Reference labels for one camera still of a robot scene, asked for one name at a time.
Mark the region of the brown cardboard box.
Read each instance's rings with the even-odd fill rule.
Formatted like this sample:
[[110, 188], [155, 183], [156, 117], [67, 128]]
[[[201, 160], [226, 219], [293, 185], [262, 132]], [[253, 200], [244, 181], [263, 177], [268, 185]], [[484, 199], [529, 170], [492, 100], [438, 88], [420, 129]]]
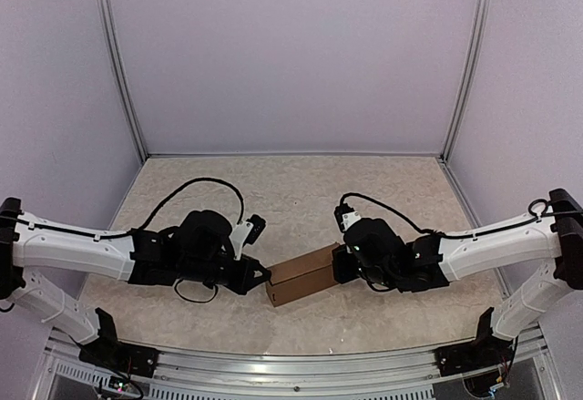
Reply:
[[265, 290], [271, 305], [283, 306], [336, 286], [332, 252], [339, 247], [333, 243], [269, 267], [271, 277]]

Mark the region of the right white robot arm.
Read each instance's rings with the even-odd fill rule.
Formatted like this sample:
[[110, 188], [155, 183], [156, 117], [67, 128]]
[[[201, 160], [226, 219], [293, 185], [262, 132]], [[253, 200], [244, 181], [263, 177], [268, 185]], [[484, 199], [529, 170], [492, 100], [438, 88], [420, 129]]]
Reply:
[[415, 226], [406, 242], [382, 219], [362, 217], [342, 195], [334, 210], [343, 244], [334, 252], [334, 279], [364, 280], [375, 292], [424, 292], [510, 264], [539, 260], [538, 269], [510, 297], [482, 316], [481, 332], [465, 357], [484, 367], [501, 343], [551, 306], [582, 288], [582, 207], [564, 189], [533, 200], [515, 218], [470, 231], [443, 232]]

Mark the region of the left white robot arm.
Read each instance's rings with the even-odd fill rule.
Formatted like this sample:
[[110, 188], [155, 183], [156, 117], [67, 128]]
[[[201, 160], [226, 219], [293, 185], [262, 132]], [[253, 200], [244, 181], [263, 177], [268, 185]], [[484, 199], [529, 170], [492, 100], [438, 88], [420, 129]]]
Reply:
[[8, 198], [1, 206], [1, 298], [36, 313], [42, 323], [90, 347], [110, 368], [128, 358], [113, 318], [90, 308], [43, 277], [38, 268], [97, 274], [141, 286], [198, 282], [245, 295], [271, 272], [244, 254], [265, 228], [253, 215], [231, 225], [213, 210], [194, 210], [161, 231], [96, 231], [39, 219]]

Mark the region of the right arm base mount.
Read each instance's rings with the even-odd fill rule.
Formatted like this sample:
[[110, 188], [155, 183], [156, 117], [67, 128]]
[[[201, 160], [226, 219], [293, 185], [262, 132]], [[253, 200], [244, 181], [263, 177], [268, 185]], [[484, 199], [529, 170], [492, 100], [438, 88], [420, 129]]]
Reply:
[[494, 338], [438, 347], [434, 355], [439, 373], [445, 377], [508, 362], [513, 350], [512, 342]]

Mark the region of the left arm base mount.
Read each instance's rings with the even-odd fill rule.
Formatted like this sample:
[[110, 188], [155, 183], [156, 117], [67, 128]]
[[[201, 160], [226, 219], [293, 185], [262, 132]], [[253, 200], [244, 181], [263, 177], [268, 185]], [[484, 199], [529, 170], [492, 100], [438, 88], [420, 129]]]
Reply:
[[97, 338], [89, 344], [78, 345], [82, 362], [114, 372], [152, 378], [160, 350], [143, 345], [123, 343], [118, 340]]

